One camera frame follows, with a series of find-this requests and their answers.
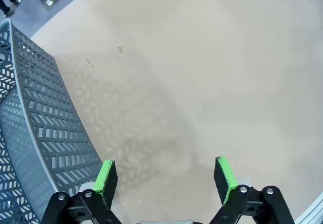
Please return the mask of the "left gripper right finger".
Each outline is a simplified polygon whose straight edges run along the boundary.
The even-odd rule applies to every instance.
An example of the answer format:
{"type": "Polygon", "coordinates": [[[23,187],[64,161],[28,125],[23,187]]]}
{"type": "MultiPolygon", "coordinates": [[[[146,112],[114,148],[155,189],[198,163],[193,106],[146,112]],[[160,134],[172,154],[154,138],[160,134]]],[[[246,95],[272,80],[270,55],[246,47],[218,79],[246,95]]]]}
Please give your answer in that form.
{"type": "Polygon", "coordinates": [[[221,208],[210,223],[238,223],[242,216],[255,223],[294,223],[287,203],[276,186],[261,191],[238,183],[224,156],[216,158],[213,178],[221,200],[221,208]]]}

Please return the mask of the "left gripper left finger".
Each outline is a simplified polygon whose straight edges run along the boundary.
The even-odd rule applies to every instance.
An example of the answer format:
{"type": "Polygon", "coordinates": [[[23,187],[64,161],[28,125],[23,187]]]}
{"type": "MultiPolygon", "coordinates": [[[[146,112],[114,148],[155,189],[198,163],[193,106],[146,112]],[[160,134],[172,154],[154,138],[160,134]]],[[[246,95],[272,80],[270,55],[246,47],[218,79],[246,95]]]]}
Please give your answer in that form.
{"type": "Polygon", "coordinates": [[[92,188],[70,196],[54,193],[47,205],[42,223],[120,223],[112,212],[118,175],[114,160],[104,161],[92,188]]]}

